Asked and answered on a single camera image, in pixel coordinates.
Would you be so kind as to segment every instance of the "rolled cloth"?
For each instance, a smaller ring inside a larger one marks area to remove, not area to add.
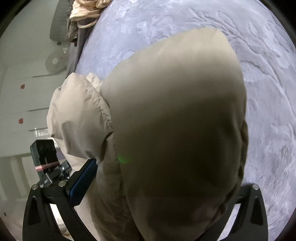
[[[47,121],[63,152],[98,160],[89,199],[102,240],[193,241],[241,185],[245,109],[233,49],[201,28],[133,54],[102,84],[71,74]]]

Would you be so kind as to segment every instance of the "metal screw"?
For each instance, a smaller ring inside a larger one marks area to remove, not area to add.
[[[38,188],[38,184],[34,184],[33,186],[32,186],[32,189],[33,190],[36,190]]]
[[[60,181],[60,182],[59,182],[59,186],[60,186],[60,187],[64,187],[65,185],[66,185],[66,182],[65,182],[65,181]]]
[[[253,184],[252,186],[255,190],[258,190],[259,189],[259,186],[257,184]]]

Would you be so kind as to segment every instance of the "bed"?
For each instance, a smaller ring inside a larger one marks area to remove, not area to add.
[[[260,186],[274,241],[296,207],[296,49],[259,0],[113,0],[87,39],[76,72],[104,79],[134,52],[207,26],[227,36],[241,61],[250,135],[243,183]],[[227,225],[221,238],[229,231]]]

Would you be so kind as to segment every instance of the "blue gripper pad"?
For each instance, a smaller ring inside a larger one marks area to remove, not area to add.
[[[78,206],[81,203],[90,184],[96,176],[97,169],[98,165],[96,159],[90,159],[79,171],[74,172],[68,180],[66,192],[72,207]]]

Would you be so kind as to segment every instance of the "beige puffer jacket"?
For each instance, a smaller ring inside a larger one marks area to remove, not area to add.
[[[135,53],[102,83],[71,74],[47,123],[64,153],[97,159],[88,199],[101,240],[194,241],[241,185],[245,108],[227,38],[201,28]]]

